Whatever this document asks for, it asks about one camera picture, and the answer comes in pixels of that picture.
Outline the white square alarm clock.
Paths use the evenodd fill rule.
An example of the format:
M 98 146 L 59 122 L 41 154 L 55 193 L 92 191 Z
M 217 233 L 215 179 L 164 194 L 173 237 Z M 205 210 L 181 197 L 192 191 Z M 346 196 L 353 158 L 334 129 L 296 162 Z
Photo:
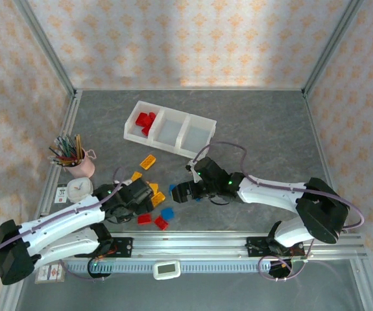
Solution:
M 93 183 L 87 177 L 72 179 L 67 184 L 67 198 L 71 203 L 78 203 L 93 194 Z

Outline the pink cup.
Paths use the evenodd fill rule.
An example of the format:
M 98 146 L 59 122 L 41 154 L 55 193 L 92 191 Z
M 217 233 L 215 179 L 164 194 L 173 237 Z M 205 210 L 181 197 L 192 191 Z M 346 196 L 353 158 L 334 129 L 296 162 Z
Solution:
M 94 150 L 82 150 L 84 152 L 83 159 L 77 165 L 64 167 L 74 178 L 90 178 L 95 172 L 93 160 L 97 158 Z

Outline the white card with red print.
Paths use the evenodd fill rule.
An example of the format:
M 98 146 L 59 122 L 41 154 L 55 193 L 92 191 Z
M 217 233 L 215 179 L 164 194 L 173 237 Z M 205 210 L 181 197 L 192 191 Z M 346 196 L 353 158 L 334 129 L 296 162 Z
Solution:
M 56 188 L 54 203 L 66 203 L 67 202 L 67 185 L 60 184 Z

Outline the white digital timer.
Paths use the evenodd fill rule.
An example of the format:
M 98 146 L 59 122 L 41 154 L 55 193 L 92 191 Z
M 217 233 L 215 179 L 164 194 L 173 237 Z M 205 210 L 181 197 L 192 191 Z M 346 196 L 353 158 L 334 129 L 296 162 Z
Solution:
M 153 266 L 153 277 L 158 281 L 175 279 L 180 274 L 181 269 L 178 260 L 160 261 Z

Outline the bunch of colored pencils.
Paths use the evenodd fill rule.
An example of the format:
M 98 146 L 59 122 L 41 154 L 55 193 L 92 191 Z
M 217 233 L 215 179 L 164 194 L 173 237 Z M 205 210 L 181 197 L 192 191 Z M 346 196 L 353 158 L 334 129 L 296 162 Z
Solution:
M 81 164 L 84 159 L 84 152 L 82 150 L 79 134 L 76 134 L 74 137 L 68 134 L 64 137 L 58 136 L 54 140 L 54 146 L 50 146 L 49 150 L 52 155 L 48 157 L 48 160 L 51 164 L 60 167 L 75 167 Z

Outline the red and white card box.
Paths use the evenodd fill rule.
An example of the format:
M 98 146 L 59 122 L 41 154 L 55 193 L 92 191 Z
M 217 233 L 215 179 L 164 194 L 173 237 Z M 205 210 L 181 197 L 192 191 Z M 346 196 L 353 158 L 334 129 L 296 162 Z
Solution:
M 59 262 L 38 268 L 35 277 L 36 284 L 64 282 L 66 273 Z

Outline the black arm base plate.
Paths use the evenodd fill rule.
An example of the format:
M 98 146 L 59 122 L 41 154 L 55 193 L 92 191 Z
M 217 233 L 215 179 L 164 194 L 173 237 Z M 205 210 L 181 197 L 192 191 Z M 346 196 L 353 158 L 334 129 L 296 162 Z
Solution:
M 102 241 L 99 246 L 88 255 L 89 258 L 130 258 L 134 239 L 131 237 L 112 237 Z
M 306 254 L 303 243 L 294 244 L 291 247 L 285 247 L 274 239 L 266 236 L 247 237 L 245 247 L 249 257 L 293 257 L 304 256 Z

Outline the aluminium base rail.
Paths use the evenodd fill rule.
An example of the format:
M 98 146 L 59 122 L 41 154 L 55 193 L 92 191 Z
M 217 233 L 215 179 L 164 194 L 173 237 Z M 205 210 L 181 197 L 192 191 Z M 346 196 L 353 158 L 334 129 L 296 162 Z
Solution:
M 113 237 L 130 237 L 132 258 L 136 260 L 248 260 L 248 237 L 265 233 L 250 231 L 125 231 Z M 367 251 L 359 234 L 343 234 L 336 244 L 307 240 L 311 260 L 365 259 Z

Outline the aluminium frame back bar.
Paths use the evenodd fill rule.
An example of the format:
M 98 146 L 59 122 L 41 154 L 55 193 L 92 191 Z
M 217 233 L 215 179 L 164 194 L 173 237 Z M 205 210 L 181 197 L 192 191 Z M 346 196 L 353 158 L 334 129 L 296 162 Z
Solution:
M 76 88 L 75 93 L 81 93 L 83 91 L 296 91 L 302 92 L 302 87 L 197 87 L 197 86 L 186 86 L 186 87 L 141 87 L 141 88 Z

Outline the aluminium frame side rail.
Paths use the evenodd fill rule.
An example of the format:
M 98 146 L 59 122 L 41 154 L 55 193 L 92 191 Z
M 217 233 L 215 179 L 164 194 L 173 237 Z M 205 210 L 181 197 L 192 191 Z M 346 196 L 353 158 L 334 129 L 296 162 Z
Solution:
M 64 119 L 60 128 L 59 136 L 70 134 L 75 123 L 77 116 L 80 99 L 82 96 L 82 90 L 77 89 L 75 94 L 71 97 L 69 104 L 64 115 Z M 56 188 L 58 179 L 60 177 L 61 167 L 55 164 L 50 164 L 47 171 L 47 177 L 43 185 L 42 194 L 40 196 L 36 212 L 34 213 L 33 219 L 38 220 L 41 216 L 49 215 L 51 205 L 53 204 L 54 197 L 56 194 Z
M 329 167 L 328 167 L 328 162 L 327 162 L 326 156 L 325 156 L 324 151 L 323 151 L 322 143 L 320 141 L 319 131 L 317 130 L 315 120 L 313 118 L 312 110 L 311 110 L 311 108 L 309 106 L 309 102 L 307 100 L 307 95 L 305 93 L 302 93 L 302 96 L 303 96 L 304 104 L 305 104 L 305 107 L 306 107 L 307 115 L 308 115 L 309 121 L 311 123 L 313 136 L 315 138 L 315 142 L 316 142 L 316 145 L 317 145 L 317 148 L 318 148 L 318 151 L 319 151 L 319 157 L 320 157 L 320 161 L 322 163 L 322 167 L 323 167 L 324 175 L 325 175 L 325 178 L 326 178 L 326 182 L 334 191 L 336 191 L 337 187 L 334 185 L 333 178 L 330 174 L 330 170 L 329 170 Z

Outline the aluminium frame leg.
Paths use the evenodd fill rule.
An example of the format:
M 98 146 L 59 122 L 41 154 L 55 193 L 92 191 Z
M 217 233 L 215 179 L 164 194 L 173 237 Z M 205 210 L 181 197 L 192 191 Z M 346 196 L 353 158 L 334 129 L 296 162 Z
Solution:
M 355 282 L 364 311 L 373 311 L 373 271 L 368 259 L 351 259 Z
M 0 295 L 0 311 L 16 311 L 24 280 L 15 284 L 2 286 Z

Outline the aluminium frame post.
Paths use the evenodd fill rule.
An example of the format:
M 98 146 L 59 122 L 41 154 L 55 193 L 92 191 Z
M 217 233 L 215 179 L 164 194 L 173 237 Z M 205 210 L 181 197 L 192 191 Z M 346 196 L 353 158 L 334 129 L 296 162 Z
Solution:
M 38 42 L 44 55 L 47 57 L 49 63 L 52 65 L 59 81 L 67 91 L 67 94 L 73 98 L 76 94 L 76 89 L 73 86 L 70 78 L 68 77 L 62 62 L 60 61 L 57 53 L 54 51 L 49 38 L 47 37 L 43 27 L 41 26 L 36 14 L 34 13 L 28 0 L 13 0 L 19 12 L 27 23 L 33 37 Z
M 364 0 L 349 0 L 347 7 L 344 9 L 344 12 L 337 22 L 329 40 L 325 44 L 315 66 L 313 67 L 305 86 L 301 89 L 305 99 L 307 99 L 313 91 L 315 84 L 318 82 L 333 53 L 341 42 L 350 24 L 356 17 L 357 12 L 361 8 L 363 2 Z

